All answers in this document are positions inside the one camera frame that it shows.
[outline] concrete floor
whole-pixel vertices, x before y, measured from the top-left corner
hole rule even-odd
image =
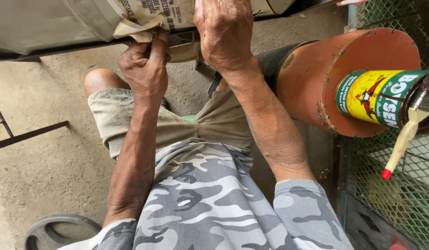
[[[290,18],[255,23],[252,52],[291,43],[325,39],[343,33],[347,8],[328,4]],[[92,69],[120,74],[117,57],[124,45],[42,57],[42,63],[0,62],[0,109],[14,134],[68,120],[71,128],[0,149],[0,250],[22,248],[26,230],[56,213],[75,213],[99,224],[106,214],[106,196],[115,161],[102,145],[89,111],[82,81]],[[214,73],[193,70],[193,62],[168,64],[166,98],[178,115],[194,115],[208,100]],[[305,137],[317,179],[327,185],[332,135],[297,122]],[[0,126],[0,140],[7,133]],[[272,200],[274,177],[259,152],[252,170]]]

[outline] khaki shorts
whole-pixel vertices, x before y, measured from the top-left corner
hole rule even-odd
[[[89,96],[88,105],[103,145],[110,150],[111,158],[117,159],[133,116],[133,93],[122,88],[103,89]],[[156,150],[188,138],[251,149],[253,137],[244,110],[229,87],[214,91],[192,122],[160,107]]]

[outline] red brush tip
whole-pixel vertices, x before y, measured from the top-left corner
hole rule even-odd
[[[381,175],[381,177],[383,177],[383,179],[389,179],[389,177],[391,176],[392,171],[390,171],[389,169],[384,169],[383,174]]]

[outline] brown paint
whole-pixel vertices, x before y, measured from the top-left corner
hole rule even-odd
[[[337,87],[345,76],[360,69],[420,69],[418,49],[412,42],[404,32],[376,28],[303,45],[283,63],[276,87],[278,99],[290,116],[325,131],[350,137],[379,134],[386,127],[338,111]]]

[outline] camouflage shirt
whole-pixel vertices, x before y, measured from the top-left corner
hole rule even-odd
[[[249,175],[249,154],[197,138],[164,148],[138,220],[114,221],[61,249],[353,249],[317,182],[278,182],[273,209]]]

